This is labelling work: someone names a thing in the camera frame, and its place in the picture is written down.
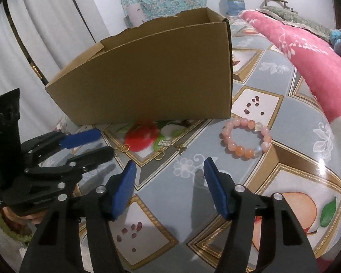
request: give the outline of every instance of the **blue gripper pad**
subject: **blue gripper pad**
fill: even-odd
[[[112,220],[116,220],[124,212],[127,202],[133,195],[136,178],[135,162],[133,160],[129,160],[124,171],[116,176],[119,176],[119,180],[115,184],[112,184],[112,186],[109,186],[109,188],[112,189],[117,185],[117,189],[112,193]]]
[[[90,129],[84,132],[80,132],[77,134],[71,134],[65,137],[62,141],[59,142],[59,145],[62,149],[72,149],[75,147],[79,147],[91,142],[95,142],[101,137],[101,131],[98,129]]]
[[[206,159],[203,172],[217,212],[224,219],[230,219],[234,212],[229,208],[231,192],[235,188],[234,181],[228,174],[219,172],[211,158]]]

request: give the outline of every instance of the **pink beaded bracelet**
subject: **pink beaded bracelet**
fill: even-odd
[[[248,127],[249,129],[255,129],[255,131],[261,131],[263,135],[263,142],[260,146],[257,146],[255,149],[244,149],[243,146],[238,146],[231,139],[231,130],[234,127],[238,126]],[[235,154],[239,157],[245,156],[245,158],[250,159],[252,157],[258,157],[263,152],[267,152],[270,148],[270,143],[272,142],[272,137],[270,136],[269,128],[263,126],[260,122],[255,123],[254,120],[248,120],[246,118],[234,118],[232,121],[227,121],[224,128],[222,129],[222,135],[224,137],[224,142],[227,145],[227,148],[231,152],[235,152]]]

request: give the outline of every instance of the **blue container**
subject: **blue container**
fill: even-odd
[[[244,0],[226,0],[227,11],[229,16],[237,16],[242,10],[245,10]]]

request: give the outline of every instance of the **patterned tablecloth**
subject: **patterned tablecloth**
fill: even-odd
[[[63,150],[44,163],[63,164],[72,155],[105,144],[118,149],[113,161],[84,174],[78,194],[105,184],[129,159],[137,163],[134,195],[124,214],[110,223],[124,267],[130,272],[214,271],[230,222],[217,215],[204,180],[207,157],[235,183],[257,194],[284,194],[316,257],[339,238],[341,162],[328,121],[286,56],[245,21],[237,20],[231,28],[236,63],[232,114],[270,128],[273,142],[266,154],[246,160],[230,153],[220,138],[224,120],[181,120],[97,126],[102,140]],[[78,128],[64,119],[58,127],[75,132],[92,126]],[[171,146],[158,146],[164,139]],[[238,128],[233,130],[233,139],[251,148],[260,143],[258,133]],[[85,223],[80,234],[86,245]],[[259,241],[260,221],[256,219],[249,270],[255,267]]]

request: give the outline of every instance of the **open cardboard box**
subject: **open cardboard box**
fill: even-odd
[[[101,40],[46,90],[77,125],[229,118],[231,59],[228,20],[193,9]]]

